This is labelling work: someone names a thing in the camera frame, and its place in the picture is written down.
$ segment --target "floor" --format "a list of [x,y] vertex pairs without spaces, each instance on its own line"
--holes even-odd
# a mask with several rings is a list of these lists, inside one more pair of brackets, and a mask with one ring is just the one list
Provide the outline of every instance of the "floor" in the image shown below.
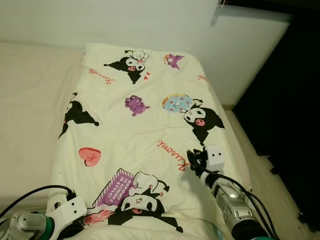
[[298,219],[299,210],[277,175],[269,171],[272,164],[265,156],[258,156],[232,111],[226,110],[249,169],[253,193],[267,208],[281,240],[320,240],[320,233],[310,232]]

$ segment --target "white bed sheet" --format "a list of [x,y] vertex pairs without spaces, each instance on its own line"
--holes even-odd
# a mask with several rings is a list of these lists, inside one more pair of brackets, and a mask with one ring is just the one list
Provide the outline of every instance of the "white bed sheet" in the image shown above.
[[[56,142],[83,54],[82,49],[0,42],[0,211],[22,194],[50,183]],[[240,145],[222,106],[217,107],[242,183],[250,188]],[[33,208],[45,205],[47,193],[26,202]]]

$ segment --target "cartoon print blanket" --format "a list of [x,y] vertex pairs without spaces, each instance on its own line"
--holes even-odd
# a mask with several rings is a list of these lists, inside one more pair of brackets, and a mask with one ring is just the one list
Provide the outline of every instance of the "cartoon print blanket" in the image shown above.
[[[86,202],[86,228],[74,239],[87,239],[93,227],[108,227],[104,236],[110,231],[112,239],[126,231],[139,239],[159,231],[169,239],[215,239],[213,224],[228,238],[187,159],[187,150],[210,145],[223,147],[224,172],[237,176],[217,100],[193,56],[88,43],[51,181]],[[51,191],[48,212],[64,200],[64,192]]]

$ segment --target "pink heart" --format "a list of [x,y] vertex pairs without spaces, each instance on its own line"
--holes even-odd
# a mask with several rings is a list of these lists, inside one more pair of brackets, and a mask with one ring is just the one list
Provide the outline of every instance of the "pink heart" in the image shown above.
[[79,156],[84,160],[84,165],[93,167],[97,165],[101,158],[101,152],[91,147],[83,147],[79,150]]
[[85,225],[91,225],[91,224],[94,224],[96,223],[98,219],[98,214],[91,214],[89,216],[86,216],[84,219],[83,219],[83,223]]

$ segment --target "red cursive text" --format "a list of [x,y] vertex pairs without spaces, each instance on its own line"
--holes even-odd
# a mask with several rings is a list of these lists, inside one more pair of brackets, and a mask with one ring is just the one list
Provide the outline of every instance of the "red cursive text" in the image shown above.
[[203,79],[203,80],[208,81],[207,78],[206,78],[205,76],[202,76],[202,75],[199,75],[199,76],[198,76],[198,80],[200,80],[200,79]]
[[106,76],[101,75],[100,73],[98,73],[96,70],[94,70],[94,69],[92,69],[92,68],[90,68],[87,73],[88,73],[88,74],[97,74],[97,75],[99,75],[100,77],[102,77],[102,78],[104,79],[104,81],[105,81],[106,84],[111,84],[112,81],[115,81],[114,79],[110,79],[110,78],[108,78],[108,77],[106,77]]
[[185,169],[185,166],[188,166],[188,165],[191,165],[190,163],[186,163],[186,160],[180,156],[178,153],[176,153],[175,150],[173,150],[172,148],[169,148],[166,143],[164,141],[158,141],[158,147],[162,147],[166,152],[168,152],[169,154],[171,154],[173,157],[175,157],[175,159],[179,159],[178,162],[180,162],[181,160],[183,160],[183,164],[178,164],[179,167],[179,170],[180,171],[184,171],[186,170]]

